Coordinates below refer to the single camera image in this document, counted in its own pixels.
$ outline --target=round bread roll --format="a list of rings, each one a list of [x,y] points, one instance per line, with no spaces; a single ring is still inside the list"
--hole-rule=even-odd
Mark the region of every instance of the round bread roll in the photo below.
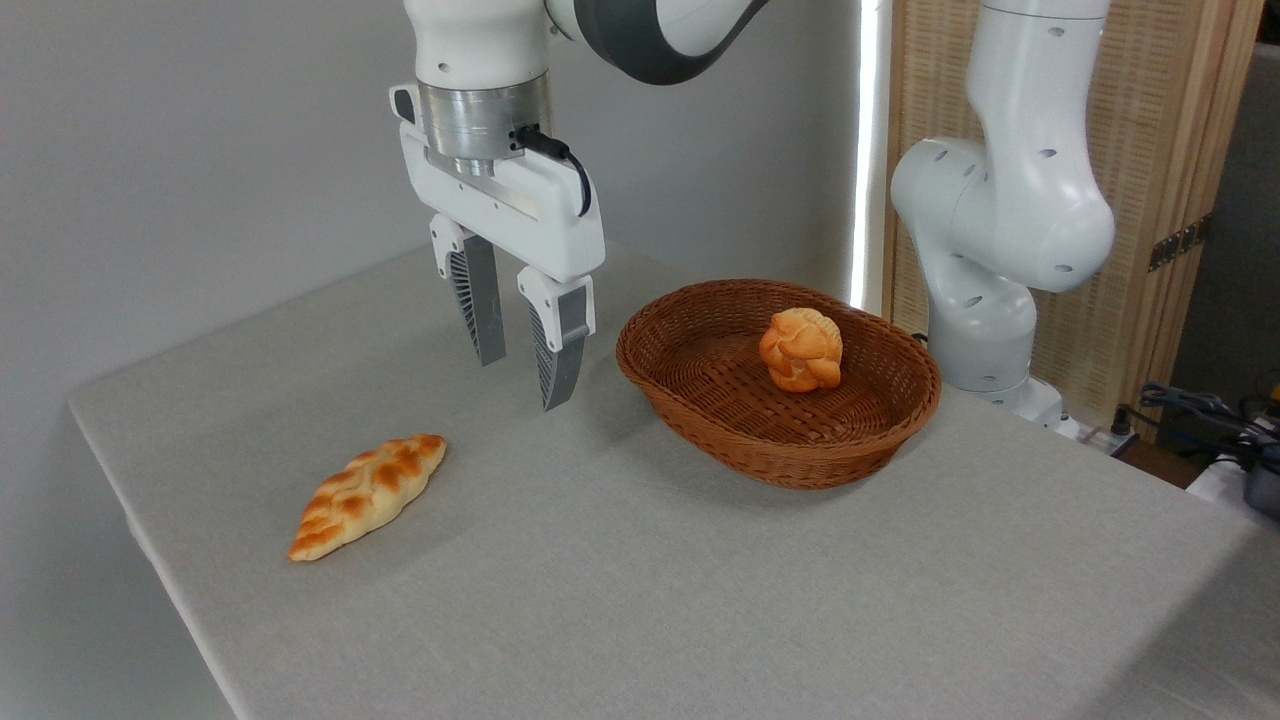
[[[840,384],[845,346],[836,323],[813,307],[773,315],[760,338],[760,359],[773,384],[787,392],[810,392]]]

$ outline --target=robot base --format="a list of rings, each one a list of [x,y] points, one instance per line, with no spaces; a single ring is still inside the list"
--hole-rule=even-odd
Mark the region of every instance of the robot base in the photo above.
[[[1066,410],[1062,407],[1061,393],[1053,389],[1053,386],[1036,378],[1028,377],[1009,389],[966,392],[1061,436],[1071,439],[1079,439],[1080,437],[1080,423],[1066,414]]]

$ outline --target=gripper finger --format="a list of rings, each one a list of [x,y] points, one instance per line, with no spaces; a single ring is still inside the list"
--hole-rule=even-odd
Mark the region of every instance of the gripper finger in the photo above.
[[[493,243],[444,215],[431,220],[431,245],[440,277],[453,286],[471,345],[488,365],[507,355]]]

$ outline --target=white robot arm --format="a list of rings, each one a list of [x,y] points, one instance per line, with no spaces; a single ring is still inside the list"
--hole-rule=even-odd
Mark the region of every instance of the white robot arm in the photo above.
[[[687,81],[768,0],[404,0],[417,82],[390,90],[431,242],[483,365],[506,355],[493,247],[527,264],[543,407],[568,400],[595,332],[590,272],[604,261],[600,205],[550,135],[548,42],[582,40],[643,82]]]
[[[1029,377],[1027,287],[1078,287],[1111,251],[1115,220],[1084,126],[1108,5],[984,0],[966,88],[987,145],[922,141],[891,188],[920,258],[943,379],[1053,428],[1066,415],[1059,393]]]

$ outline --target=oval basket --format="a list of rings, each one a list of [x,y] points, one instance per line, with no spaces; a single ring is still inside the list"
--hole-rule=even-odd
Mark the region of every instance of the oval basket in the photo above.
[[[759,341],[788,307],[813,307],[840,327],[840,387],[790,393],[769,379]],[[776,281],[713,281],[659,297],[622,328],[617,360],[681,437],[740,473],[796,489],[879,470],[942,396],[938,366],[906,332]]]

